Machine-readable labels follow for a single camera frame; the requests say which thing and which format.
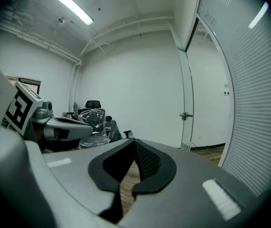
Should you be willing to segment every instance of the wooden floor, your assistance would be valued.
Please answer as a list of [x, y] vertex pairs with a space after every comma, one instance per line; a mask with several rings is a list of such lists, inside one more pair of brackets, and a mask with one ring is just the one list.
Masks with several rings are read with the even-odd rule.
[[[193, 152], [205, 156], [207, 159], [209, 159], [210, 161], [217, 165], [221, 159], [223, 150], [224, 147], [220, 147], [210, 150], [200, 150]], [[135, 184], [139, 182], [140, 182], [139, 168], [137, 167], [135, 161], [133, 161], [131, 167], [129, 168], [125, 178], [122, 180], [120, 186], [121, 204], [124, 215], [131, 209], [134, 203], [134, 198], [132, 196], [132, 188]]]

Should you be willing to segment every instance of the white wall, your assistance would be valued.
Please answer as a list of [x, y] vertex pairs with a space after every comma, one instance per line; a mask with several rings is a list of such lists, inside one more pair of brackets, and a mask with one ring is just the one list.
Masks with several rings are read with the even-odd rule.
[[132, 36], [86, 54], [76, 101], [99, 100], [121, 133], [180, 147], [183, 88], [179, 60], [169, 31]]
[[179, 39], [179, 47], [186, 48], [186, 40], [191, 32], [191, 24], [196, 12], [197, 0], [172, 0], [175, 15], [174, 30]]
[[39, 95], [52, 102], [54, 114], [68, 110], [71, 62], [0, 30], [0, 70], [6, 75], [40, 80]]
[[208, 146], [226, 141], [229, 119], [229, 96], [223, 62], [216, 46], [203, 33], [195, 33], [187, 50], [191, 66], [194, 93], [194, 121], [191, 141], [197, 146]]

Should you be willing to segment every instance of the window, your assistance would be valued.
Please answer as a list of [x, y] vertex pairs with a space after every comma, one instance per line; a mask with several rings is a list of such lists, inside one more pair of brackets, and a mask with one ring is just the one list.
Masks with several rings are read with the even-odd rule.
[[12, 85], [15, 85], [16, 81], [19, 81], [26, 86], [28, 86], [31, 90], [39, 94], [40, 81], [29, 79], [29, 78], [21, 78], [16, 76], [6, 76]]

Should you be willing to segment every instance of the ceiling light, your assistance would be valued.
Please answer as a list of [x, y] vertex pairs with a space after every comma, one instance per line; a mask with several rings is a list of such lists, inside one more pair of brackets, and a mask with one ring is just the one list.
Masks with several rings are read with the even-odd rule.
[[258, 12], [257, 16], [253, 19], [253, 21], [250, 23], [248, 28], [252, 29], [253, 27], [256, 26], [256, 24], [260, 21], [260, 19], [263, 17], [263, 15], [266, 13], [269, 5], [267, 2], [264, 2], [264, 5], [262, 6], [260, 12]]
[[90, 25], [93, 23], [93, 19], [90, 18], [89, 15], [87, 15], [80, 7], [77, 6], [75, 2], [72, 0], [59, 0], [64, 5], [66, 5], [74, 14], [76, 14], [83, 22], [85, 22], [87, 25]]

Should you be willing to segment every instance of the door lock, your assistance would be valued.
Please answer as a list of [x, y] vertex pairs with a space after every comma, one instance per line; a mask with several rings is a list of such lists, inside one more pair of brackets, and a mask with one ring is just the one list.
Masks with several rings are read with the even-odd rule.
[[182, 117], [183, 121], [187, 120], [187, 118], [189, 118], [189, 117], [193, 117], [193, 115], [188, 114], [188, 112], [183, 112], [179, 116]]

